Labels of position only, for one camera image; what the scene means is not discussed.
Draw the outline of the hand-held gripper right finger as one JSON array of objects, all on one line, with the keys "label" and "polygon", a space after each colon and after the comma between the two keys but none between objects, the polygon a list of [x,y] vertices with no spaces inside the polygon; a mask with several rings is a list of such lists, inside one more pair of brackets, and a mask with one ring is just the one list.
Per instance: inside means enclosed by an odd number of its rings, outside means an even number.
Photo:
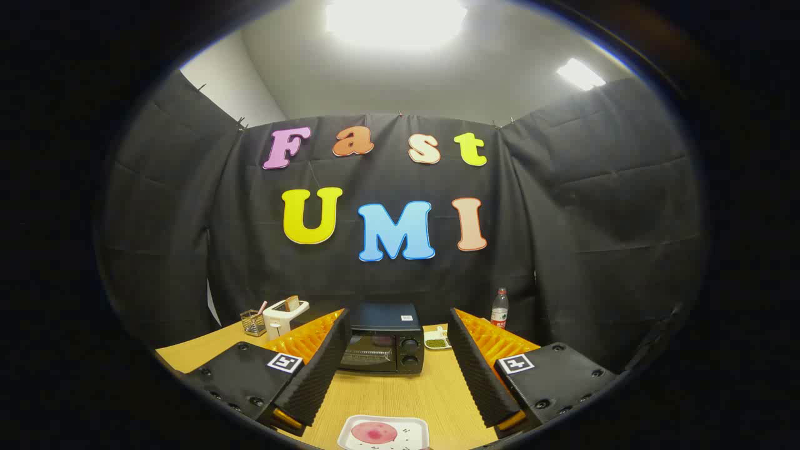
[{"label": "hand-held gripper right finger", "polygon": [[478,413],[500,438],[575,413],[617,374],[563,342],[543,346],[452,308],[449,342]]}]

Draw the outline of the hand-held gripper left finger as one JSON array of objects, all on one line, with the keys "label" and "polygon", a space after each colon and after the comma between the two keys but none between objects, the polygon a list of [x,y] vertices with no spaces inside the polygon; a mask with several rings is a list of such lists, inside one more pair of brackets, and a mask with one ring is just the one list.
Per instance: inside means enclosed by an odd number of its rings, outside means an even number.
[{"label": "hand-held gripper left finger", "polygon": [[182,382],[263,426],[302,436],[322,407],[351,336],[349,310],[343,308],[263,346],[237,342],[183,373]]}]

